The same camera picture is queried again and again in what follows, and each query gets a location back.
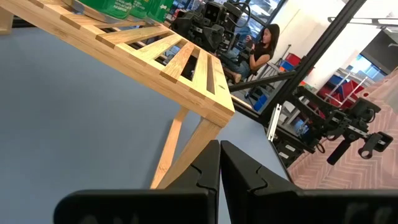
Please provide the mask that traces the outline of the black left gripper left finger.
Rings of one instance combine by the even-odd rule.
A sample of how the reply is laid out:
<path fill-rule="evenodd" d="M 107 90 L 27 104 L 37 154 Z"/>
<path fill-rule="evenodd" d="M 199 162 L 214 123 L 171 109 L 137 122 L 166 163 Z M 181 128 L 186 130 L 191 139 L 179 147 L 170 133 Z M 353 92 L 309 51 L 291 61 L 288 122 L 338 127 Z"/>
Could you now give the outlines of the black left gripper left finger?
<path fill-rule="evenodd" d="M 79 190 L 61 199 L 54 223 L 217 223 L 220 143 L 212 140 L 164 189 Z"/>

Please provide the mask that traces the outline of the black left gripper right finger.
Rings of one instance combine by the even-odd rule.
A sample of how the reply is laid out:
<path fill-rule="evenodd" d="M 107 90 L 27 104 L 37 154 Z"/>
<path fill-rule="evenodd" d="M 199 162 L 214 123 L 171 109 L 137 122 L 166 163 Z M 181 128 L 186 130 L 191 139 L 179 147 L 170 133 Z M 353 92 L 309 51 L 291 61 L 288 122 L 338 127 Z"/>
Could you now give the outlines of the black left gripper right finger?
<path fill-rule="evenodd" d="M 397 223 L 396 190 L 301 189 L 229 141 L 220 147 L 231 223 Z"/>

